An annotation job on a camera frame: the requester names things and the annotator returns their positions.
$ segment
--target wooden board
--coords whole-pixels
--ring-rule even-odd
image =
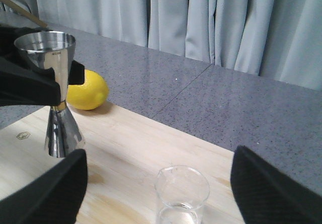
[[[93,111],[70,109],[87,142],[89,167],[77,223],[155,223],[155,177],[170,165],[191,166],[208,179],[204,224],[244,223],[229,182],[231,151],[108,102]],[[0,131],[1,199],[60,161],[44,151],[48,111]]]

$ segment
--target jigger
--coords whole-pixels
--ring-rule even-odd
[[[85,144],[84,137],[66,104],[75,38],[64,32],[37,32],[19,37],[14,44],[19,49],[20,55],[37,68],[52,68],[54,71],[61,98],[58,106],[50,107],[45,149],[53,157],[66,157]]]

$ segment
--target double jigger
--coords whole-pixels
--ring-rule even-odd
[[[26,34],[14,42],[20,55],[39,69],[53,69],[60,88],[60,104],[51,106],[45,148],[57,158],[85,145],[84,137],[66,104],[68,77],[75,52],[75,38],[63,32]]]

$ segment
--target gray curtain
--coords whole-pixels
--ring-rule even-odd
[[[322,0],[15,1],[48,22],[322,89]]]

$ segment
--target speckled countertop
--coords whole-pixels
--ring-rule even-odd
[[[239,144],[322,195],[322,92],[50,24],[76,37],[109,101],[229,150]],[[3,128],[40,107],[0,107]]]

